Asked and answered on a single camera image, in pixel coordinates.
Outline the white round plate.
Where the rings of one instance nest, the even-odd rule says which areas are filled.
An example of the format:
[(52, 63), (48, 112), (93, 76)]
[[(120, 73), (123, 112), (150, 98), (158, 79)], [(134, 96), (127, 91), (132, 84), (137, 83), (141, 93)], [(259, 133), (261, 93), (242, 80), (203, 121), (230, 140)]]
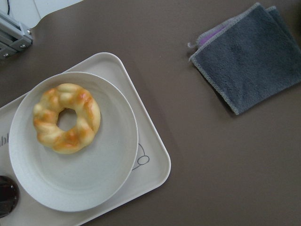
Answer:
[[(90, 91), (101, 110), (92, 144), (73, 154), (40, 144), (32, 122), (42, 94), (62, 83)], [(111, 198), (127, 180), (137, 149), (137, 122), (127, 99), (111, 82), (83, 72), (61, 73), (34, 87), (20, 103), (9, 132), (10, 161), (22, 188), (42, 205), (66, 212), (87, 210)]]

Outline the tea bottle on tray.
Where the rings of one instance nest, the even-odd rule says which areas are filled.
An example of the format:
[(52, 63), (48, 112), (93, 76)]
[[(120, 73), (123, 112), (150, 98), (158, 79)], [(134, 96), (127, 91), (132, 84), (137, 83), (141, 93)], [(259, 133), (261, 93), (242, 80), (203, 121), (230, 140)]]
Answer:
[(19, 201), (17, 183), (7, 176), (0, 177), (0, 217), (9, 215)]

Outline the grey folded cloth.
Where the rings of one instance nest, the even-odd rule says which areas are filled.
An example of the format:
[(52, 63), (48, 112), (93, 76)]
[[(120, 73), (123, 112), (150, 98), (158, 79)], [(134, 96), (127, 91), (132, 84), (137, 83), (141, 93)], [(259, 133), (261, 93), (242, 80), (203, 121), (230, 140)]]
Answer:
[(301, 50), (274, 6), (256, 3), (195, 45), (190, 60), (237, 115), (301, 81)]

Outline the glazed twisted donut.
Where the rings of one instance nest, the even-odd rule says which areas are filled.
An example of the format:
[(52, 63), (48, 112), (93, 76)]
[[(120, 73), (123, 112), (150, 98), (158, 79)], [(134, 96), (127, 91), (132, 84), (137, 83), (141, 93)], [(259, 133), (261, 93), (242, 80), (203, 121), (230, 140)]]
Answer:
[(100, 122), (98, 103), (76, 84), (49, 89), (33, 108), (37, 140), (60, 154), (72, 154), (90, 145)]

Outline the metal clamp bracket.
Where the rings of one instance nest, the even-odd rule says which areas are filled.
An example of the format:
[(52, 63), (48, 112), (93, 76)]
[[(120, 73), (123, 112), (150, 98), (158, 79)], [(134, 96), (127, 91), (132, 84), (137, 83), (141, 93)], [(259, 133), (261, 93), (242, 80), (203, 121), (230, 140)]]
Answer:
[(24, 51), (32, 45), (32, 33), (23, 23), (0, 12), (0, 59)]

